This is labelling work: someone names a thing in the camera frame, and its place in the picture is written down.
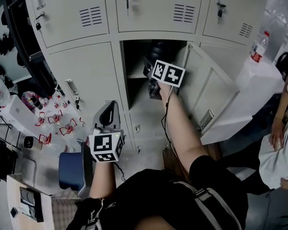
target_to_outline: blue chair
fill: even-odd
[[[93,157],[90,148],[83,142],[81,152],[63,152],[59,158],[59,185],[62,189],[79,191],[81,198],[87,198],[93,181]]]

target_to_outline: ventilation slot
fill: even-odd
[[[242,23],[242,27],[240,29],[239,35],[244,36],[246,38],[249,38],[252,33],[253,27],[251,25],[248,25],[246,23]]]
[[[83,27],[102,23],[100,7],[80,10],[79,14]]]
[[[194,9],[192,6],[175,4],[173,21],[192,23]]]

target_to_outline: white shirt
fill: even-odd
[[[270,134],[266,135],[261,143],[259,160],[259,173],[262,181],[270,188],[279,188],[280,179],[288,177],[288,122],[284,133],[284,148],[281,149],[280,141],[277,151],[270,145]]]

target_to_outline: open locker door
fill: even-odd
[[[186,74],[179,96],[200,132],[203,145],[216,142],[209,139],[209,130],[239,89],[221,67],[192,42],[187,43],[182,67]]]

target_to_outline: cable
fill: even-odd
[[[121,180],[123,181],[123,182],[125,182],[126,181],[126,179],[125,179],[125,173],[123,172],[123,170],[120,168],[120,166],[116,163],[116,162],[113,162],[115,165],[116,165],[116,167],[120,170],[120,172],[122,173],[122,176],[121,176]]]
[[[169,146],[171,147],[171,149],[172,149],[173,153],[175,154],[177,160],[180,161],[179,158],[178,158],[178,155],[177,155],[176,151],[175,151],[175,150],[173,149],[173,147],[172,147],[172,142],[171,142],[170,139],[168,138],[168,134],[167,134],[167,130],[166,130],[166,127],[167,127],[167,116],[168,116],[168,103],[169,103],[169,98],[170,98],[170,95],[171,95],[171,93],[172,93],[172,90],[173,90],[173,86],[171,86],[171,88],[170,88],[170,90],[169,90],[169,93],[168,93],[167,102],[166,102],[166,104],[165,104],[165,108],[166,108],[166,109],[165,109],[165,115],[164,115],[163,118],[161,119],[161,124],[162,124],[162,127],[163,127],[163,129],[164,129],[165,136],[167,137],[167,140],[168,140],[168,142],[169,142]]]
[[[264,230],[264,228],[265,228],[265,224],[266,224],[266,222],[267,222],[267,218],[268,218],[268,215],[269,215],[269,209],[270,209],[270,204],[271,204],[271,197],[270,197],[270,194],[271,194],[271,192],[267,193],[266,196],[265,196],[266,198],[267,198],[267,197],[269,198],[269,203],[268,203],[267,214],[266,214],[265,219],[264,219],[264,226],[263,226],[263,230]]]

